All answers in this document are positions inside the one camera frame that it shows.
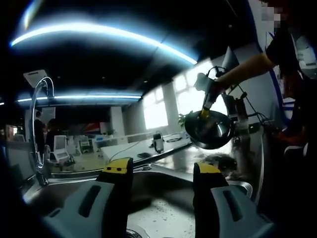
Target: window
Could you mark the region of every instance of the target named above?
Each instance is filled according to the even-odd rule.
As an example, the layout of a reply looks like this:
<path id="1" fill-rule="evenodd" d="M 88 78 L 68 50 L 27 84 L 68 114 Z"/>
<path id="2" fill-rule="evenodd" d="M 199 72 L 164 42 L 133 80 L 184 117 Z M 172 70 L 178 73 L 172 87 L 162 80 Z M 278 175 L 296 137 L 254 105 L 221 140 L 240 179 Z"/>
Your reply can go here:
<path id="1" fill-rule="evenodd" d="M 202 109 L 205 93 L 204 91 L 197 91 L 194 88 L 194 84 L 197 74 L 207 73 L 210 68 L 212 68 L 212 63 L 210 60 L 206 60 L 174 78 L 173 85 L 178 113 L 188 114 L 190 111 L 196 112 Z M 211 109 L 225 115 L 227 114 L 227 109 L 221 96 L 217 98 Z"/>
<path id="2" fill-rule="evenodd" d="M 162 87 L 144 97 L 143 109 L 146 129 L 168 125 Z"/>

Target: gooseneck faucet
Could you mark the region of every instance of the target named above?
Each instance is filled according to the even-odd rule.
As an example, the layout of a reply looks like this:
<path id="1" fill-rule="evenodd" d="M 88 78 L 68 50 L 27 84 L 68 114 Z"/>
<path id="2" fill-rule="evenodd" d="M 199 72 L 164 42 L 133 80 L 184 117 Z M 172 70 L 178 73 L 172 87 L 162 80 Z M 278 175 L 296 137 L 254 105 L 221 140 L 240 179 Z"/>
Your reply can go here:
<path id="1" fill-rule="evenodd" d="M 45 146 L 44 147 L 44 152 L 41 154 L 39 149 L 38 149 L 38 145 L 36 143 L 36 138 L 35 138 L 35 125 L 34 125 L 34 121 L 35 121 L 35 105 L 36 105 L 36 99 L 37 99 L 37 95 L 38 93 L 43 89 L 46 88 L 46 95 L 48 100 L 52 100 L 54 99 L 54 84 L 53 81 L 50 77 L 44 77 L 42 78 L 37 85 L 35 86 L 34 89 L 34 93 L 32 96 L 32 102 L 31 102 L 31 106 L 30 106 L 30 112 L 31 112 L 31 122 L 32 122 L 32 126 L 31 126 L 31 136 L 32 136 L 32 141 L 34 144 L 34 155 L 35 155 L 35 167 L 36 167 L 36 177 L 40 183 L 40 185 L 46 185 L 48 184 L 47 181 L 47 175 L 45 174 L 44 171 L 44 163 L 45 163 L 45 159 L 48 159 L 49 155 L 50 155 L 50 147 L 49 146 Z"/>

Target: chrome faucet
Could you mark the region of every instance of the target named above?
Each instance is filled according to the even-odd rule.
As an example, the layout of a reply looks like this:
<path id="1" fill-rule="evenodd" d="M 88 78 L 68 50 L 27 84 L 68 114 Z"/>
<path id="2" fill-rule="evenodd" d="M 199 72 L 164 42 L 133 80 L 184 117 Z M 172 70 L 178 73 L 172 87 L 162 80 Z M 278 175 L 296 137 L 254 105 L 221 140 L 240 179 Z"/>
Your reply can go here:
<path id="1" fill-rule="evenodd" d="M 35 155 L 35 169 L 36 169 L 36 178 L 39 181 L 40 185 L 46 185 L 48 184 L 48 174 L 45 171 L 45 160 L 48 160 L 50 157 L 50 147 L 48 145 L 45 145 L 44 147 L 44 152 L 41 154 L 38 150 L 38 145 L 35 140 L 35 129 L 34 129 L 34 120 L 35 120 L 35 104 L 36 104 L 36 98 L 38 92 L 42 90 L 42 88 L 46 88 L 46 95 L 48 100 L 52 100 L 54 98 L 54 84 L 53 81 L 50 77 L 44 77 L 42 78 L 37 85 L 35 86 L 34 89 L 34 94 L 32 97 L 32 102 L 30 106 L 30 112 L 31 112 L 31 122 L 32 122 L 32 127 L 31 127 L 31 136 L 32 136 L 32 141 L 34 144 L 34 155 Z"/>

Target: sink basin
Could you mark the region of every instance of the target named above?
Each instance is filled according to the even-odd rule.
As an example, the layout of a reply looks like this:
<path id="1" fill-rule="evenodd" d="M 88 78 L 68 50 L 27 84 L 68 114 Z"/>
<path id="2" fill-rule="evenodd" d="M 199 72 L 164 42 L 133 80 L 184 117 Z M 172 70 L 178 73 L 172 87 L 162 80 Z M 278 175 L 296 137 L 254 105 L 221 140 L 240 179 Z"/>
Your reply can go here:
<path id="1" fill-rule="evenodd" d="M 85 181 L 53 184 L 37 190 L 26 202 L 45 216 L 58 207 Z M 248 186 L 235 181 L 247 193 Z M 192 182 L 153 171 L 135 172 L 128 226 L 138 226 L 151 238 L 194 237 L 195 216 Z"/>

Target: ceiling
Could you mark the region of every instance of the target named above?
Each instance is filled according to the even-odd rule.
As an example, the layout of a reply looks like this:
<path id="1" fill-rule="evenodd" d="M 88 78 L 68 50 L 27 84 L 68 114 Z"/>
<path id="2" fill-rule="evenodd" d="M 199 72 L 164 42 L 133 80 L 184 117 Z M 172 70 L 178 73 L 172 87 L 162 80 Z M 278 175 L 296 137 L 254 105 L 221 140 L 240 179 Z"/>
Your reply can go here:
<path id="1" fill-rule="evenodd" d="M 27 28 L 23 13 L 29 1 L 9 1 L 7 86 L 2 101 L 10 105 L 21 93 L 32 94 L 23 73 L 44 69 L 57 92 L 104 89 L 140 92 L 169 82 L 192 64 L 138 41 L 89 33 L 55 32 L 27 39 L 16 37 L 45 26 L 90 22 L 133 32 L 171 46 L 196 61 L 215 58 L 252 41 L 245 1 L 43 0 Z"/>

